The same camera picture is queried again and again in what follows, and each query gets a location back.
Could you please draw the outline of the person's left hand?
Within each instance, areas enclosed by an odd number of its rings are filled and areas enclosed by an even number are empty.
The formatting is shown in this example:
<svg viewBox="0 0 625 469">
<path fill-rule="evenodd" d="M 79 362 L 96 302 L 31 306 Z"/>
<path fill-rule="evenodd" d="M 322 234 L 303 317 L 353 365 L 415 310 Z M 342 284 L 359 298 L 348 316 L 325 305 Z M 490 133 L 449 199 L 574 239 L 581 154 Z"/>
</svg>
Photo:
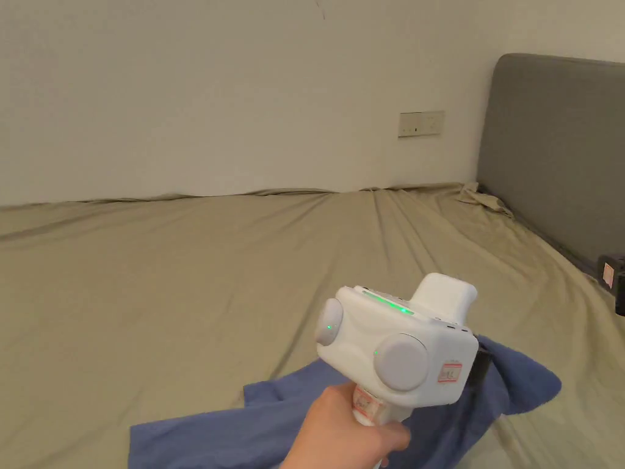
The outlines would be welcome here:
<svg viewBox="0 0 625 469">
<path fill-rule="evenodd" d="M 352 412 L 356 385 L 324 389 L 313 402 L 282 468 L 373 468 L 388 454 L 406 449 L 409 429 L 391 422 L 365 426 Z"/>
</svg>

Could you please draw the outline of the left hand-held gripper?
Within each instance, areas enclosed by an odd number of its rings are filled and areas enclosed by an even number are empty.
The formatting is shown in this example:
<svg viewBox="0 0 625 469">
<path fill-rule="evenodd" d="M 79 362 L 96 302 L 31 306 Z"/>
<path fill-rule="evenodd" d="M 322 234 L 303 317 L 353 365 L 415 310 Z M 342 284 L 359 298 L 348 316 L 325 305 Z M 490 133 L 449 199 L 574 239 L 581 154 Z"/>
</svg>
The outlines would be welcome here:
<svg viewBox="0 0 625 469">
<path fill-rule="evenodd" d="M 414 409 L 459 400 L 479 349 L 466 326 L 476 297 L 472 284 L 430 273 L 410 299 L 343 286 L 326 301 L 317 355 L 356 385 L 359 423 L 401 422 Z"/>
</svg>

